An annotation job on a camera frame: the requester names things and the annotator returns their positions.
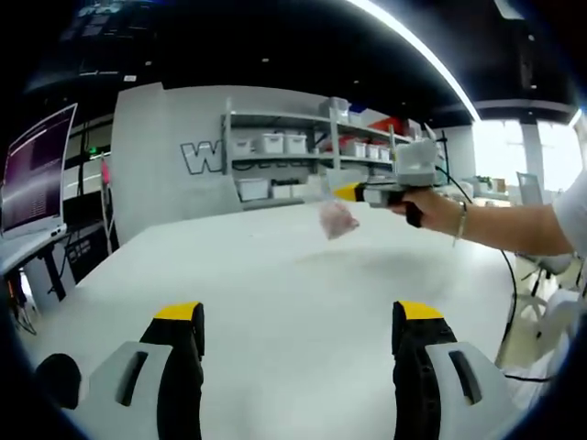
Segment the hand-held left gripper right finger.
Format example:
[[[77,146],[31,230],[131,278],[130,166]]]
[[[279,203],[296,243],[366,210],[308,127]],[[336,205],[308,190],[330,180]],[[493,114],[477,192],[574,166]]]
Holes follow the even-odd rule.
[[[393,304],[396,439],[501,439],[515,418],[506,379],[444,316],[420,302]]]

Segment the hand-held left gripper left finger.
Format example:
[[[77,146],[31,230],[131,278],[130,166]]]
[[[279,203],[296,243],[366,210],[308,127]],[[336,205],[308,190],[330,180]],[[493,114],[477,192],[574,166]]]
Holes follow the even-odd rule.
[[[205,314],[166,306],[90,376],[85,432],[93,439],[200,439]]]

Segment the person's right hand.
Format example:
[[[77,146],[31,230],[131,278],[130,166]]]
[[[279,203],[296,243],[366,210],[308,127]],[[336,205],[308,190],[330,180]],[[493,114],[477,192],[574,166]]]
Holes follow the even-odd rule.
[[[460,229],[461,206],[431,189],[416,189],[404,194],[399,204],[390,206],[392,212],[406,216],[407,207],[414,204],[421,212],[420,227],[455,237]]]

